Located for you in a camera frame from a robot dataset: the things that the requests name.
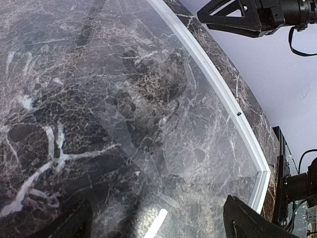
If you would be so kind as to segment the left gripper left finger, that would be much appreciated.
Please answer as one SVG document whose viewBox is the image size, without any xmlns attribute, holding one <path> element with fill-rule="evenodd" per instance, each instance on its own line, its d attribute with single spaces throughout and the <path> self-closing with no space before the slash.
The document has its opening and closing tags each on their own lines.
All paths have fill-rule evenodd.
<svg viewBox="0 0 317 238">
<path fill-rule="evenodd" d="M 76 202 L 49 228 L 49 238 L 90 238 L 93 213 L 87 199 Z"/>
</svg>

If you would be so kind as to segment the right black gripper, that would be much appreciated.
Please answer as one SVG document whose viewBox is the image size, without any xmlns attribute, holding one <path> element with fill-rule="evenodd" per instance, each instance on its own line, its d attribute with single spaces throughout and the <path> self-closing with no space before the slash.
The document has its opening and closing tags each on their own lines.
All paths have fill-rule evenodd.
<svg viewBox="0 0 317 238">
<path fill-rule="evenodd" d="M 197 12 L 211 30 L 257 38 L 291 26 L 305 30 L 317 22 L 315 0 L 211 0 Z"/>
</svg>

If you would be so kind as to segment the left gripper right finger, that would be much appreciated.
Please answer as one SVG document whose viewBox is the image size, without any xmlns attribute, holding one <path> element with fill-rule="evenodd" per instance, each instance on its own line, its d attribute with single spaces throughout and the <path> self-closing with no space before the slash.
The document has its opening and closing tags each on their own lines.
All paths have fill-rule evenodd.
<svg viewBox="0 0 317 238">
<path fill-rule="evenodd" d="M 227 238 L 296 238 L 297 236 L 270 223 L 236 196 L 229 195 L 223 207 Z"/>
</svg>

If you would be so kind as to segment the white picture frame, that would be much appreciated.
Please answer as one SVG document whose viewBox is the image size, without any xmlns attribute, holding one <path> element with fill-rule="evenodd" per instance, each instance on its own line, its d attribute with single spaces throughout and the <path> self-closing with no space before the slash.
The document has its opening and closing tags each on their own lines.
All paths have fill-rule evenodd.
<svg viewBox="0 0 317 238">
<path fill-rule="evenodd" d="M 260 213 L 264 204 L 271 172 L 260 144 L 246 116 L 211 59 L 176 14 L 162 0 L 149 0 L 148 3 L 159 14 L 190 53 L 191 57 L 199 66 L 209 84 L 213 87 L 215 93 L 223 103 L 229 114 L 229 118 L 235 124 L 258 170 L 257 180 L 248 206 L 257 213 Z"/>
</svg>

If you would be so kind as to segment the clear acrylic sheet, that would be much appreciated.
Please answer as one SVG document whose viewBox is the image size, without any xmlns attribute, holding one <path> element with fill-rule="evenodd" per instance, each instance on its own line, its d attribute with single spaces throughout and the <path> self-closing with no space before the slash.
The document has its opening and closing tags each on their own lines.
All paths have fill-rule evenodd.
<svg viewBox="0 0 317 238">
<path fill-rule="evenodd" d="M 0 235 L 89 200 L 92 237 L 223 238 L 257 169 L 196 60 L 146 0 L 0 3 Z"/>
</svg>

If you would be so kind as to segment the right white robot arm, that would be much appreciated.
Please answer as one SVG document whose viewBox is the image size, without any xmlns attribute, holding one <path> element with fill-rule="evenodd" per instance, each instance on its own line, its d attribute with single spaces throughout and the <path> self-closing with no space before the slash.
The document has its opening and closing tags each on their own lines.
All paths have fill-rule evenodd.
<svg viewBox="0 0 317 238">
<path fill-rule="evenodd" d="M 316 0 L 211 0 L 197 12 L 198 20 L 211 30 L 229 32 L 250 38 L 274 34 L 279 28 L 290 26 L 288 43 L 292 53 L 302 57 L 307 54 L 292 47 L 294 31 L 304 31 L 309 24 L 317 24 Z M 229 16 L 239 11 L 241 17 Z M 317 161 L 307 173 L 287 179 L 286 196 L 289 202 L 317 194 Z"/>
</svg>

